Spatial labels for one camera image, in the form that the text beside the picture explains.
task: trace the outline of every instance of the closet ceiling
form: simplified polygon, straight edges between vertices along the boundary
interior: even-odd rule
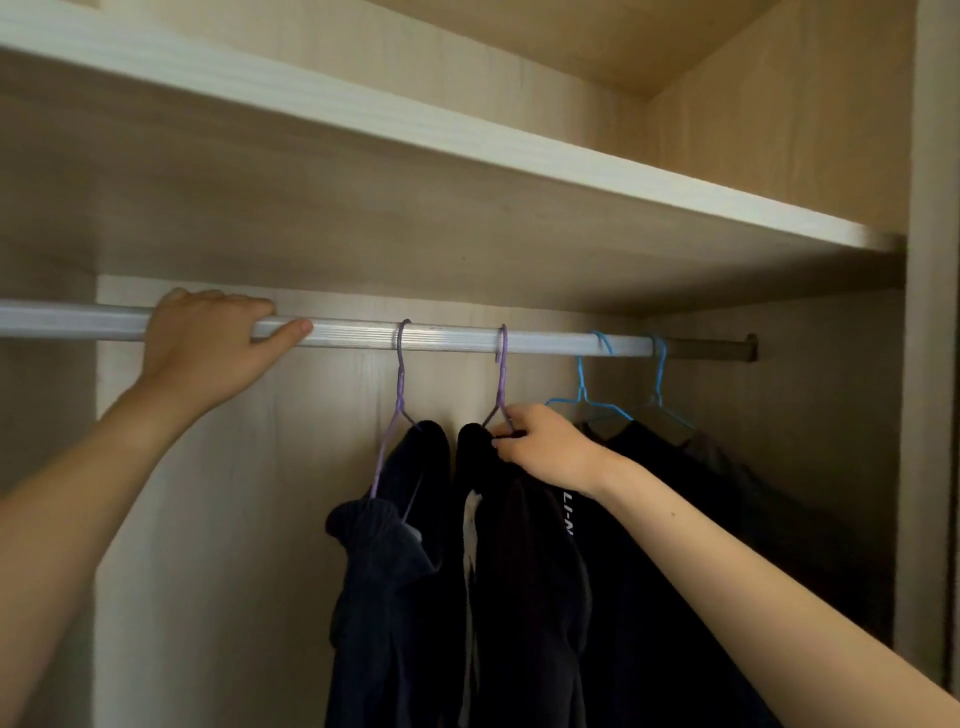
[[[531,61],[654,96],[777,0],[372,0]]]

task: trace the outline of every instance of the metal rod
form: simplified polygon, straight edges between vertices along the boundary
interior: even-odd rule
[[[0,337],[26,339],[88,339],[143,341],[151,308],[87,303],[53,303],[0,299]],[[269,316],[253,326],[252,338],[264,339],[291,321],[292,316]],[[313,332],[304,347],[331,349],[396,348],[397,323],[311,319]],[[499,328],[445,327],[408,324],[403,349],[420,352],[496,353]],[[654,353],[648,336],[608,336],[614,356],[643,357]],[[753,361],[754,341],[700,341],[668,339],[671,358]],[[592,333],[511,331],[510,353],[544,353],[570,356],[610,356]]]

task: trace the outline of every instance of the hanging garment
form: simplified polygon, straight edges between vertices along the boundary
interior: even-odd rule
[[[469,728],[585,726],[579,658],[589,585],[553,489],[503,463],[490,433],[467,425],[457,443],[454,490],[483,498],[469,595],[479,668]],[[451,664],[463,676],[463,626],[455,642],[459,660]]]
[[[468,728],[470,723],[470,704],[473,695],[480,689],[480,652],[473,634],[473,610],[470,607],[470,593],[477,573],[477,507],[483,496],[470,491],[464,505],[464,587],[467,590],[467,619],[464,636],[464,697],[460,707],[460,728]]]
[[[739,496],[723,478],[636,422],[604,444],[738,534]],[[590,498],[574,494],[570,501],[593,596],[582,661],[590,728],[779,725],[626,529]]]
[[[411,428],[378,497],[337,506],[326,531],[347,550],[330,625],[327,728],[436,728],[443,666],[436,577],[443,558],[450,451],[436,423]]]
[[[704,432],[682,445],[685,453],[730,483],[743,503],[740,538],[845,617],[889,641],[892,604],[848,528],[773,488]]]

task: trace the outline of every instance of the wire hanger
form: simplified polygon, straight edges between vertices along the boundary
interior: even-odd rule
[[[376,497],[376,488],[380,484],[380,474],[383,472],[383,459],[387,452],[387,443],[390,441],[390,433],[393,432],[396,421],[400,419],[400,415],[403,415],[411,425],[417,426],[416,421],[407,414],[406,400],[403,398],[403,389],[406,384],[406,367],[403,366],[403,327],[410,323],[410,319],[404,319],[396,330],[396,359],[399,362],[396,370],[396,404],[394,405],[394,416],[390,419],[387,431],[383,433],[383,439],[380,441],[380,454],[376,458],[376,471],[373,473],[370,497]]]
[[[514,423],[510,419],[510,415],[507,414],[507,325],[504,324],[500,327],[501,334],[501,344],[500,351],[496,353],[493,357],[494,361],[499,362],[500,364],[500,380],[496,385],[496,404],[493,406],[490,414],[487,415],[487,419],[483,421],[483,426],[486,427],[490,424],[490,420],[493,419],[493,415],[497,411],[503,414],[503,419],[507,422],[507,427],[510,428],[511,434],[516,432],[514,429]]]
[[[603,345],[607,347],[607,351],[610,353],[610,355],[613,356],[613,347],[611,346],[610,339],[607,338],[607,335],[602,331],[591,331],[590,333],[592,333],[598,339],[600,339],[601,343],[603,343]],[[615,404],[606,404],[604,402],[592,401],[590,399],[589,395],[587,394],[587,383],[584,381],[584,358],[582,356],[577,357],[577,375],[580,378],[580,386],[577,388],[576,400],[568,400],[563,397],[554,397],[550,400],[547,400],[546,403],[549,405],[549,404],[553,404],[554,402],[562,402],[564,404],[580,404],[580,402],[583,402],[584,404],[589,404],[590,406],[593,406],[593,407],[602,407],[603,409],[610,409],[616,414],[620,415],[621,417],[626,418],[630,422],[634,420],[633,417],[628,415],[626,412],[624,412]]]
[[[676,412],[672,412],[663,406],[663,370],[666,368],[666,342],[657,335],[651,335],[650,338],[653,339],[654,343],[660,347],[660,363],[657,365],[657,378],[654,380],[654,393],[650,396],[650,401],[648,404],[655,406],[674,422],[677,422],[688,429],[696,429],[694,425],[691,425]]]

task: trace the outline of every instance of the white shelf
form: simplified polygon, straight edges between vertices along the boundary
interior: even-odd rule
[[[99,272],[643,312],[888,285],[902,240],[291,66],[0,2],[0,235]]]

